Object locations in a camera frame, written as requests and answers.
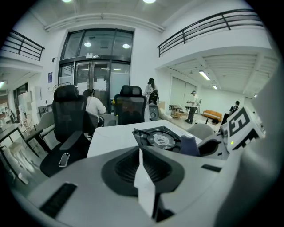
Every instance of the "woman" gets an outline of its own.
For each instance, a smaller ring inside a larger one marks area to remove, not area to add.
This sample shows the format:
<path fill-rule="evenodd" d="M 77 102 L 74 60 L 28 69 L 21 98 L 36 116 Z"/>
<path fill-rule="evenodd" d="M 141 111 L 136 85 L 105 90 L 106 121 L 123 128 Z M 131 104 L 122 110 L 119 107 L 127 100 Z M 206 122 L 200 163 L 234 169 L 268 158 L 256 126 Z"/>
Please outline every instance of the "woman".
<path fill-rule="evenodd" d="M 83 92 L 83 96 L 87 98 L 86 111 L 89 114 L 95 115 L 98 118 L 97 127 L 102 127 L 104 124 L 104 119 L 98 114 L 104 114 L 107 109 L 98 98 L 92 97 L 92 94 L 93 92 L 90 89 L 87 89 Z"/>
<path fill-rule="evenodd" d="M 150 111 L 149 111 L 149 98 L 150 94 L 154 91 L 158 91 L 157 86 L 155 85 L 155 81 L 153 78 L 149 79 L 148 85 L 145 88 L 144 96 L 146 96 L 146 106 L 145 106 L 145 112 L 144 112 L 144 120 L 145 122 L 150 121 Z"/>

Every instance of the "sign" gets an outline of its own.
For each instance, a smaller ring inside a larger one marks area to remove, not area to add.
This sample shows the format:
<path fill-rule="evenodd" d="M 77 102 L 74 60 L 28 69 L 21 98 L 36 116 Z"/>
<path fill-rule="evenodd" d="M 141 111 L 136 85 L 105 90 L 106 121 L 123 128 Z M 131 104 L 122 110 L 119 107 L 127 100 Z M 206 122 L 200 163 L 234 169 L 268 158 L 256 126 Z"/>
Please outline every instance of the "sign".
<path fill-rule="evenodd" d="M 48 83 L 52 83 L 52 73 L 48 74 Z"/>

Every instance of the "railing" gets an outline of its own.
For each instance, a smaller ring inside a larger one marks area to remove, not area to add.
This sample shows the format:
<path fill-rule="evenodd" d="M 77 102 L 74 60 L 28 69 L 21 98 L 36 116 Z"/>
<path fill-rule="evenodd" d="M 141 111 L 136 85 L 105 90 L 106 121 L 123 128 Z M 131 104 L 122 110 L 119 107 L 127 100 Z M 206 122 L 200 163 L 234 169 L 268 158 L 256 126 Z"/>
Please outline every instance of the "railing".
<path fill-rule="evenodd" d="M 162 42 L 159 48 L 159 57 L 177 45 L 187 43 L 189 39 L 213 32 L 220 29 L 229 29 L 238 26 L 260 26 L 263 24 L 258 15 L 252 9 L 236 9 L 208 16 L 182 30 L 178 31 L 166 41 Z"/>
<path fill-rule="evenodd" d="M 6 38 L 1 50 L 9 51 L 19 55 L 40 61 L 44 47 L 12 30 Z"/>

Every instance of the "fluorescent light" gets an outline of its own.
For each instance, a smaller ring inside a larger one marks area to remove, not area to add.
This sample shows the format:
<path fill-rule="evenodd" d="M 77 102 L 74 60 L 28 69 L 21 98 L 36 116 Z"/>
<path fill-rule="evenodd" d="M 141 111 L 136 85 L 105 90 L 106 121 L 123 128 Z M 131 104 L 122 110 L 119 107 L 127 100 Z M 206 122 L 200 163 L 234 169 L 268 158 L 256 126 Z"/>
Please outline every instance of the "fluorescent light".
<path fill-rule="evenodd" d="M 143 0 L 144 2 L 146 2 L 146 3 L 153 3 L 153 2 L 155 2 L 156 0 Z"/>
<path fill-rule="evenodd" d="M 89 42 L 84 43 L 84 45 L 85 45 L 86 47 L 90 47 L 90 46 L 91 46 L 91 44 L 90 44 Z"/>
<path fill-rule="evenodd" d="M 209 77 L 205 74 L 205 72 L 199 71 L 199 73 L 200 73 L 206 80 L 210 80 Z"/>
<path fill-rule="evenodd" d="M 130 46 L 129 46 L 129 44 L 126 43 L 126 44 L 123 44 L 122 47 L 125 48 L 125 49 L 128 49 Z"/>

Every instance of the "doorway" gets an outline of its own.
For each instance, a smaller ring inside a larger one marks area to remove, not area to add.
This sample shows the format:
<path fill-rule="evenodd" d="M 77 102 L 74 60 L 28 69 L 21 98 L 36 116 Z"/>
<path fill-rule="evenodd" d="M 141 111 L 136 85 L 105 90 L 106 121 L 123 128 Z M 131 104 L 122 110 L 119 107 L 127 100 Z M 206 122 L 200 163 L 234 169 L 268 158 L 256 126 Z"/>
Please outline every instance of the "doorway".
<path fill-rule="evenodd" d="M 76 64 L 75 83 L 79 94 L 84 90 L 94 91 L 98 98 L 110 113 L 110 62 L 89 61 Z"/>

